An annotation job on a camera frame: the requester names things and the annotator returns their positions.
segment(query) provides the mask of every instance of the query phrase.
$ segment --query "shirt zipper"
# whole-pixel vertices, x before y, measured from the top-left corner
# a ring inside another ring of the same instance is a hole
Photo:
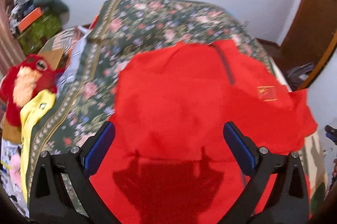
[[[214,48],[214,50],[218,53],[218,55],[221,59],[221,62],[223,64],[224,68],[225,68],[225,71],[227,73],[228,80],[229,80],[231,85],[234,85],[235,84],[234,75],[233,75],[232,71],[230,70],[230,65],[228,64],[226,56],[224,55],[222,50],[218,46],[216,46],[215,44],[210,44],[209,46]]]

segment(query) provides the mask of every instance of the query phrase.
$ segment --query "orange box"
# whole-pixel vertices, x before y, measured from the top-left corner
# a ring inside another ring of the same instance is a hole
[[[31,13],[29,13],[18,25],[20,32],[25,30],[30,26],[37,18],[41,17],[42,10],[40,7],[35,8]]]

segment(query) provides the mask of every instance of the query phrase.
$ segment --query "green floral blanket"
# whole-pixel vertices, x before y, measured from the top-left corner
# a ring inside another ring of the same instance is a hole
[[[118,73],[132,56],[180,40],[211,43],[219,39],[233,39],[240,52],[274,73],[263,47],[223,8],[178,0],[106,1],[88,36],[75,81],[64,86],[54,107],[33,128],[26,175],[28,193],[43,150],[58,154],[81,146],[113,114]],[[75,208],[85,213],[66,175],[64,180]]]

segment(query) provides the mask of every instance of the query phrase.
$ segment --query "shirt logo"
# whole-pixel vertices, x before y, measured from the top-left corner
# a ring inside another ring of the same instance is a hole
[[[257,88],[258,98],[263,101],[277,100],[275,86],[259,86]]]

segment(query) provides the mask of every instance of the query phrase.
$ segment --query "yellow object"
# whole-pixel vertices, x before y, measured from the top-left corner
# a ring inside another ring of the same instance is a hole
[[[10,167],[8,164],[4,163],[2,160],[0,161],[0,163],[6,167],[6,169],[10,170],[12,167]]]
[[[32,129],[35,124],[46,114],[54,105],[56,95],[48,90],[42,90],[38,95],[28,102],[20,111],[21,118],[21,185],[22,193],[27,202],[26,173],[29,162],[29,148]]]

